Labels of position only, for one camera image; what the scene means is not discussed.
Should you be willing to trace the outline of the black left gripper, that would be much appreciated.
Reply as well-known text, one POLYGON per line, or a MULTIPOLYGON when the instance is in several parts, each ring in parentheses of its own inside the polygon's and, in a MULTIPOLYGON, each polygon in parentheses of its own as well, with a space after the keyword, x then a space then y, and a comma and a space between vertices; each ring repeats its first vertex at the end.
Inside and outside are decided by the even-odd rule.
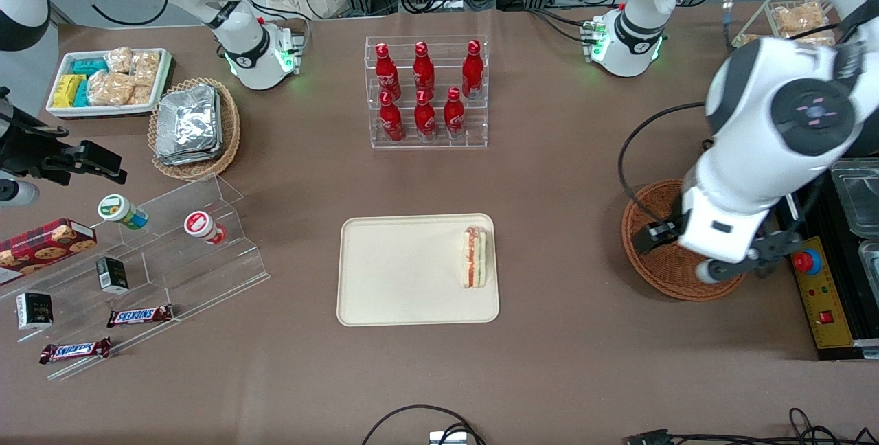
MULTIPOLYGON (((649 222, 632 236, 632 245, 639 255, 656 248, 673 244, 683 238, 689 220, 689 210, 680 206, 677 216, 666 217, 660 222, 649 222)), ((803 236, 794 230, 775 230, 757 236, 749 249, 749 269, 757 274, 770 274, 784 258, 803 246, 803 236)))

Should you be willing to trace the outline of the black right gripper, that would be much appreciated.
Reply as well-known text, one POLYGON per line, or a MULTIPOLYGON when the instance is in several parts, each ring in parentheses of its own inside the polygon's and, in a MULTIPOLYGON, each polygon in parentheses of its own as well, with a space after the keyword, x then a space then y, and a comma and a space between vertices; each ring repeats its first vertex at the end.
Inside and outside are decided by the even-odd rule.
POLYGON ((122 157, 93 141, 81 141, 69 149, 70 170, 66 154, 70 147, 62 141, 69 132, 64 128, 51 129, 39 119, 13 110, 2 114, 2 170, 17 178, 31 176, 47 179, 58 185, 68 185, 70 172, 101 176, 125 185, 128 173, 123 170, 122 157))

